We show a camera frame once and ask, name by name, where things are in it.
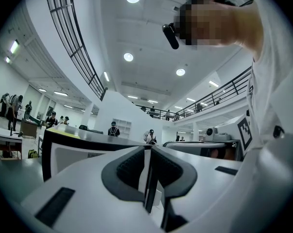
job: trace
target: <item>person wearing cap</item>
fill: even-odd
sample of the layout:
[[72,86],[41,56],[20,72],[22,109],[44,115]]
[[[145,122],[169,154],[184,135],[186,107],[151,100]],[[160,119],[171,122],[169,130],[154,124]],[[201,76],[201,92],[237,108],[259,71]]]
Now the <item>person wearing cap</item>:
[[146,139],[146,144],[151,144],[151,145],[157,144],[156,136],[154,135],[154,130],[150,130]]
[[49,129],[51,127],[58,125],[58,120],[55,118],[55,115],[56,115],[56,113],[55,113],[55,111],[53,111],[51,113],[51,116],[49,116],[46,119],[46,124],[47,124],[46,129]]
[[16,123],[17,123],[17,116],[18,116],[18,110],[22,108],[22,100],[23,96],[16,96],[14,95],[11,99],[10,106],[7,112],[7,118],[8,118],[8,130],[10,130],[11,122],[13,122],[13,131],[16,131]]
[[121,133],[119,129],[116,127],[116,122],[112,121],[112,127],[108,129],[108,135],[118,137]]

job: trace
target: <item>white desk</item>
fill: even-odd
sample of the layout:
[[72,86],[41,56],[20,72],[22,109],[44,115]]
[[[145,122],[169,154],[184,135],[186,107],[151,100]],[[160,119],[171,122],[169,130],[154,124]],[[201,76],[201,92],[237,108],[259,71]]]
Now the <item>white desk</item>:
[[18,158],[18,152],[21,154],[22,159],[22,137],[18,137],[15,131],[10,135],[10,130],[0,128],[0,151],[17,151],[17,158],[1,158],[0,160],[14,160]]

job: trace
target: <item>ceiling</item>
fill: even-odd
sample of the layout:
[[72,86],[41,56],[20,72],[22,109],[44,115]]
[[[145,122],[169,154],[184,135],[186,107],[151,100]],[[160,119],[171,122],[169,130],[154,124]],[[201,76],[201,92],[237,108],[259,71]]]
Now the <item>ceiling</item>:
[[[248,0],[232,1],[240,5]],[[110,86],[125,97],[138,97],[138,100],[131,100],[135,104],[151,106],[147,100],[155,100],[158,101],[156,108],[177,111],[174,109],[176,103],[186,100],[189,91],[239,49],[237,46],[199,46],[192,50],[180,45],[178,50],[173,50],[161,27],[173,22],[172,8],[175,6],[180,6],[176,0],[140,0],[137,3],[101,0]],[[133,61],[124,60],[127,52],[133,55]],[[175,73],[179,68],[186,71],[182,77]]]
[[[12,54],[9,49],[16,39],[20,45]],[[82,109],[90,103],[49,56],[36,35],[24,2],[11,14],[0,32],[0,52],[3,58],[8,56],[12,60],[11,67],[31,86],[45,89],[45,95],[55,102]],[[67,93],[68,97],[56,95],[54,91]]]

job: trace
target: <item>table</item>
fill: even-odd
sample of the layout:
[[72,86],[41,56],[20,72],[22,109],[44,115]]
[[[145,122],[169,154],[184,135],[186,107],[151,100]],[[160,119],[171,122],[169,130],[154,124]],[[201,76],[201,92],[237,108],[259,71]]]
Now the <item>table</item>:
[[20,131],[23,132],[23,135],[36,138],[37,123],[22,118]]
[[39,151],[42,151],[42,150],[43,150],[43,149],[41,148],[41,146],[40,146],[40,142],[43,143],[43,140],[44,140],[44,136],[43,136],[43,135],[40,135],[40,136],[38,137],[38,145],[37,145],[37,154],[38,154],[38,156],[39,156]]
[[21,154],[22,159],[22,137],[18,137],[19,132],[12,132],[13,135],[10,135],[10,131],[0,128],[0,151],[17,151],[17,158],[1,158],[0,160],[16,160],[19,159],[18,152]]

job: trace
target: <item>desk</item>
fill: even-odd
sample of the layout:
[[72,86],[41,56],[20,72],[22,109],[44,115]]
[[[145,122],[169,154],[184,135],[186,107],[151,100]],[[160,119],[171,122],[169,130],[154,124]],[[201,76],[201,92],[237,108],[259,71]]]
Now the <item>desk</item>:
[[10,135],[10,131],[0,128],[0,151],[17,151],[17,158],[1,158],[0,160],[15,160],[19,159],[18,152],[21,154],[22,159],[22,137],[18,137],[15,131]]
[[23,135],[36,138],[37,123],[22,118],[20,131],[23,132]]

